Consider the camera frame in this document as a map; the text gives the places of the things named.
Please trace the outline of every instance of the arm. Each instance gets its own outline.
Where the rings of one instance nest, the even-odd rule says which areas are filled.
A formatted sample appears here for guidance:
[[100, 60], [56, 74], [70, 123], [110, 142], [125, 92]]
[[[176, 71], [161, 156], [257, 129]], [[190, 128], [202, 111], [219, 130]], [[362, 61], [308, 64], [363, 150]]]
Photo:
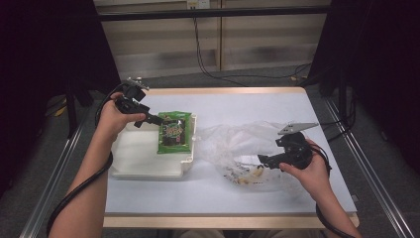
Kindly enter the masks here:
[[[121, 95], [112, 95], [115, 99]], [[102, 110], [98, 127], [82, 164], [67, 193], [98, 172], [108, 160], [112, 143], [128, 122], [143, 121], [145, 114], [122, 114], [113, 100]], [[89, 185], [56, 218], [50, 237], [101, 237], [105, 213], [108, 174]]]
[[[299, 179], [303, 187], [316, 201], [329, 223], [349, 235], [362, 237], [334, 194], [329, 182], [325, 162], [321, 156], [314, 153], [311, 164], [305, 170], [297, 169], [285, 163], [281, 163], [280, 168]], [[338, 236], [329, 231], [328, 237]]]

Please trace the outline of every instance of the table edge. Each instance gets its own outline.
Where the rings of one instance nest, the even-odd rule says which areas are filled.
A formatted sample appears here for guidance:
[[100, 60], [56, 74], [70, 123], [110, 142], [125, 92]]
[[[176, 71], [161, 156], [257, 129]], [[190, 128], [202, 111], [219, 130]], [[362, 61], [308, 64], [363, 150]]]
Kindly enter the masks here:
[[146, 95], [167, 94], [226, 94], [226, 93], [305, 93], [303, 87], [197, 87], [152, 88]]
[[[349, 213], [356, 227], [360, 225], [356, 213]], [[107, 228], [155, 229], [324, 229], [315, 214], [284, 216], [147, 216], [106, 214]]]

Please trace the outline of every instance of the white table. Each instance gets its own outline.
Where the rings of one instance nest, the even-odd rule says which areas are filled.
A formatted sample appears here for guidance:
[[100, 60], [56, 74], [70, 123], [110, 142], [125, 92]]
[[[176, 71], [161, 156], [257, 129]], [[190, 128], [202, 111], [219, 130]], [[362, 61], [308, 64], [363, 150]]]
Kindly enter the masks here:
[[[243, 125], [255, 121], [318, 122], [304, 89], [187, 88], [153, 89], [142, 103], [151, 113], [187, 111], [197, 114], [197, 130], [219, 124]], [[305, 131], [330, 159], [333, 191], [359, 225], [349, 194], [322, 129]], [[304, 191], [258, 191], [232, 184], [208, 162], [194, 159], [183, 178], [175, 180], [115, 179], [109, 176], [104, 227], [191, 229], [323, 228], [315, 202]]]

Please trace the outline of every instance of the person's left hand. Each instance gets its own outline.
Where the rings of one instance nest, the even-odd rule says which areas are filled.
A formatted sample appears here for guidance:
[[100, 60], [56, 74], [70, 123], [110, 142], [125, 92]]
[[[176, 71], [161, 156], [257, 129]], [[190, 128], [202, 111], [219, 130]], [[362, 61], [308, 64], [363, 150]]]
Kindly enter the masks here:
[[105, 103], [102, 108], [101, 117], [97, 131], [100, 132], [106, 138], [115, 141], [118, 134], [124, 129], [127, 123], [135, 121], [143, 121], [146, 119], [144, 113], [137, 114], [123, 114], [118, 110], [114, 100], [122, 96], [123, 93], [116, 92], [111, 95], [111, 99]]

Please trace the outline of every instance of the plastic wrap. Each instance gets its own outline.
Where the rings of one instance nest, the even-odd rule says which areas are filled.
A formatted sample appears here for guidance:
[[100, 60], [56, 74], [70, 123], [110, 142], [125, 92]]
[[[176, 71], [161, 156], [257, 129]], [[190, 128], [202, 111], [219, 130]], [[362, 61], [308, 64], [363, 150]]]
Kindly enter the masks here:
[[287, 124], [258, 121], [241, 126], [218, 125], [197, 130], [196, 157], [215, 165], [223, 177], [243, 186], [268, 189], [303, 189], [296, 178], [265, 168], [258, 155], [284, 153], [275, 140]]

